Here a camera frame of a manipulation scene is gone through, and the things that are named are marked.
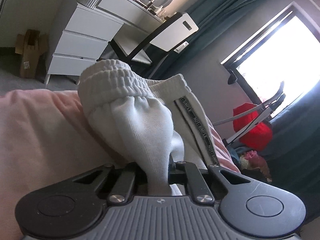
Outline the white black chair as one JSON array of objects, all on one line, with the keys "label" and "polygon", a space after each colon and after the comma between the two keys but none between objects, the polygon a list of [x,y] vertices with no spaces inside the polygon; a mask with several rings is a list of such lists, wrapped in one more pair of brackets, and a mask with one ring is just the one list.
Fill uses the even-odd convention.
[{"label": "white black chair", "polygon": [[150,34],[125,25],[109,42],[118,59],[127,64],[150,66],[154,60],[145,52],[150,45],[168,54],[180,46],[189,36],[199,30],[186,13],[176,13]]}]

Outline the pink striped bed sheet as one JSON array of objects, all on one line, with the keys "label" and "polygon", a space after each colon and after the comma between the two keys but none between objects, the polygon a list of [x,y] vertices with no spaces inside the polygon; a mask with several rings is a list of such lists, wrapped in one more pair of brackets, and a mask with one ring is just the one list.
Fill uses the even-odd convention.
[{"label": "pink striped bed sheet", "polygon": [[14,209],[25,194],[130,162],[90,126],[77,92],[8,92],[1,97],[1,239],[19,239]]}]

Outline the window with black frame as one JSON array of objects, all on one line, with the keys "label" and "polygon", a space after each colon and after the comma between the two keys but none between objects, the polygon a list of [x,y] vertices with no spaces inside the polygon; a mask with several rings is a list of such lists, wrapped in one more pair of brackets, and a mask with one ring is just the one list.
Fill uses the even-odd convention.
[{"label": "window with black frame", "polygon": [[289,5],[222,65],[228,84],[238,83],[256,105],[281,89],[286,97],[276,116],[319,82],[319,29]]}]

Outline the cardboard box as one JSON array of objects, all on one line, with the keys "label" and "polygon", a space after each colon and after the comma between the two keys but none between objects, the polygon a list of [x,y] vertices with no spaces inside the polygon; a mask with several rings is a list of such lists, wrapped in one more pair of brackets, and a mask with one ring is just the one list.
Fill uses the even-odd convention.
[{"label": "cardboard box", "polygon": [[39,58],[48,50],[48,35],[28,29],[24,35],[18,34],[15,53],[22,56],[20,77],[34,79]]}]

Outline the dark teal curtain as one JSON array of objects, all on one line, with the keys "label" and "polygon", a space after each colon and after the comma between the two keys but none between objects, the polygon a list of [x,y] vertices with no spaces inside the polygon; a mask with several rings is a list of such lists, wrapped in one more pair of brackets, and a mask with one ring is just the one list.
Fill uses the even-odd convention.
[{"label": "dark teal curtain", "polygon": [[198,0],[186,12],[199,30],[187,39],[188,45],[182,52],[170,53],[157,70],[151,69],[144,77],[166,79],[179,71],[263,1],[265,0]]}]

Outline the pile of colourful clothes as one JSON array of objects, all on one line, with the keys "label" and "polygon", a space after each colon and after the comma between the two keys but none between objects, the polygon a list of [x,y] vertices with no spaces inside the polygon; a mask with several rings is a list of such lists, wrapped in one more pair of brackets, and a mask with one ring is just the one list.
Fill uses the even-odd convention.
[{"label": "pile of colourful clothes", "polygon": [[262,182],[272,183],[268,164],[257,151],[246,146],[240,146],[236,149],[232,148],[232,146],[227,146],[227,150],[231,155],[233,163],[242,174]]}]

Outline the white drawer desk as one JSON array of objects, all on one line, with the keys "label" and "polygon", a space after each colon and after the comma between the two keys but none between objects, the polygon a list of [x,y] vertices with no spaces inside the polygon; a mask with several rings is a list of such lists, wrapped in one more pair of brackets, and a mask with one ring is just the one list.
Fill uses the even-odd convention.
[{"label": "white drawer desk", "polygon": [[44,84],[52,75],[80,76],[123,25],[149,34],[161,23],[133,0],[64,0],[49,32]]}]

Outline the white sweat garment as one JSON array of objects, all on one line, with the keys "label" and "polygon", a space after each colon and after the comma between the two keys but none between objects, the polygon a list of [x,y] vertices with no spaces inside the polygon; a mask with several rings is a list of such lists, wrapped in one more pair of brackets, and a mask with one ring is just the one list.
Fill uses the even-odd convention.
[{"label": "white sweat garment", "polygon": [[150,195],[176,194],[170,156],[200,168],[223,160],[212,124],[180,74],[148,80],[119,60],[103,60],[82,72],[78,95],[90,126],[146,173]]}]

